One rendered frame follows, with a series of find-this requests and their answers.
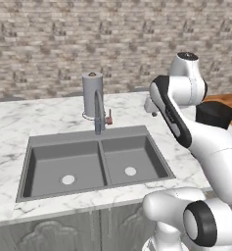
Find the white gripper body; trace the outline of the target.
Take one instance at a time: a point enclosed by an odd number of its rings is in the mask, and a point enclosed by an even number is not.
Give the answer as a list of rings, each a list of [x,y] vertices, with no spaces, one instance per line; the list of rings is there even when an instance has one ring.
[[[159,111],[158,107],[152,101],[150,96],[146,97],[144,109],[147,113],[151,113],[151,114],[156,114]]]

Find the brown wooden board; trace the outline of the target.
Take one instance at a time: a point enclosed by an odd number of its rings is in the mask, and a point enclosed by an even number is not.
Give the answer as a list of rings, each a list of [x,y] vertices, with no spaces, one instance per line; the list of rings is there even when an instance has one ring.
[[[232,108],[232,94],[212,95],[205,98],[207,101],[218,101]]]

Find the black jug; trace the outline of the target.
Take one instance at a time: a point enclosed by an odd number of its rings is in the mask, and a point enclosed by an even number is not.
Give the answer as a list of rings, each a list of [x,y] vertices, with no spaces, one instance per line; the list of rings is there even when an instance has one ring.
[[[218,101],[207,101],[196,106],[198,123],[228,129],[232,122],[232,108]]]

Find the white paper towel roll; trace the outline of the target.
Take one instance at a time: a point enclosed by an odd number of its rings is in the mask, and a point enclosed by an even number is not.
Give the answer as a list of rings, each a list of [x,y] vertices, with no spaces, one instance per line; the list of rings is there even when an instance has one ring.
[[[84,114],[86,117],[95,117],[95,91],[103,92],[103,75],[89,72],[82,75]]]

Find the grey double sink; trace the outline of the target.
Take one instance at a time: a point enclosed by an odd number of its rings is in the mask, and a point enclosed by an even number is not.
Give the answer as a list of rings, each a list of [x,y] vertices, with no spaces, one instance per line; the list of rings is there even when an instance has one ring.
[[[32,136],[17,200],[25,202],[174,179],[143,125]]]

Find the grey carved cupboard door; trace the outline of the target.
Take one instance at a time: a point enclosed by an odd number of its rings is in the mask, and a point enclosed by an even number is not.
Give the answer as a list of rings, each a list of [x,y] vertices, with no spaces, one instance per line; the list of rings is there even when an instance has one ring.
[[[141,251],[155,230],[140,203],[101,210],[102,251]]]
[[[97,214],[0,226],[0,251],[101,251]]]

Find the grey metal faucet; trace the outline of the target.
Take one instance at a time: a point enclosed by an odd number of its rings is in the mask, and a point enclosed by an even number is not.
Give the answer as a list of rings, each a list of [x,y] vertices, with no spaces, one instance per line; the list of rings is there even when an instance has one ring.
[[[94,94],[94,105],[95,105],[95,133],[100,134],[105,129],[106,119],[104,111],[104,103],[100,90],[96,90]]]

